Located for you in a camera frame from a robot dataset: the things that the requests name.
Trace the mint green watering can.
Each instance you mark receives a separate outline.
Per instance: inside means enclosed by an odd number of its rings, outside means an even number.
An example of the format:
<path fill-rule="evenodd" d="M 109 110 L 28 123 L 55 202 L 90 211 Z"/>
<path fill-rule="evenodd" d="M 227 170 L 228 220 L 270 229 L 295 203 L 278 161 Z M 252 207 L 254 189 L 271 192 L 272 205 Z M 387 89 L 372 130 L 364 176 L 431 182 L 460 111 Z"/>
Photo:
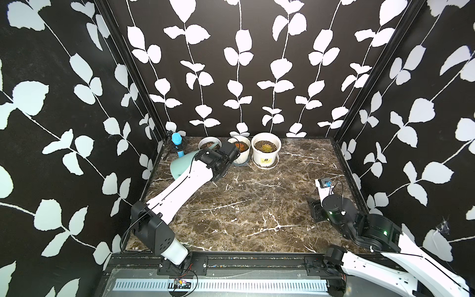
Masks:
<path fill-rule="evenodd" d="M 218 146 L 218 142 L 212 142 L 210 146 L 205 145 L 202 149 L 173 161 L 170 165 L 173 178 L 180 181 L 191 180 L 193 183 L 211 181 L 216 175 L 214 167 L 220 159 L 216 151 Z"/>

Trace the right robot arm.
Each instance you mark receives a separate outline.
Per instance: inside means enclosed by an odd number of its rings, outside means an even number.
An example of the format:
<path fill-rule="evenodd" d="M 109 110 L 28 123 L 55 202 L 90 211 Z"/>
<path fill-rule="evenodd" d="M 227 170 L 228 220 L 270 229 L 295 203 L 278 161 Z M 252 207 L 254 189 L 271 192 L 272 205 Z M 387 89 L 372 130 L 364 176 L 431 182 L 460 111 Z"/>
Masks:
<path fill-rule="evenodd" d="M 309 199 L 310 216 L 328 221 L 347 240 L 395 262 L 395 270 L 331 245 L 317 267 L 331 275 L 355 276 L 402 297 L 472 297 L 464 278 L 434 261 L 402 229 L 379 214 L 362 214 L 351 200 L 339 194 Z"/>

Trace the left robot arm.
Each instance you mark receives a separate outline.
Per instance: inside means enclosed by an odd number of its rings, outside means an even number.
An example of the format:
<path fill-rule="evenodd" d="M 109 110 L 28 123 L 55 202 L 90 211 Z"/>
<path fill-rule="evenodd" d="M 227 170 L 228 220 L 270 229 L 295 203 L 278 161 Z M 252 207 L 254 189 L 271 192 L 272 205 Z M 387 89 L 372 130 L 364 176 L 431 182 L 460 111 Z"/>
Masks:
<path fill-rule="evenodd" d="M 189 257 L 169 227 L 178 210 L 209 181 L 224 177 L 232 163 L 240 156 L 236 145 L 226 142 L 218 150 L 203 148 L 176 159 L 180 173 L 159 195 L 148 202 L 136 202 L 131 209 L 129 231 L 154 255 L 162 256 L 176 266 Z"/>

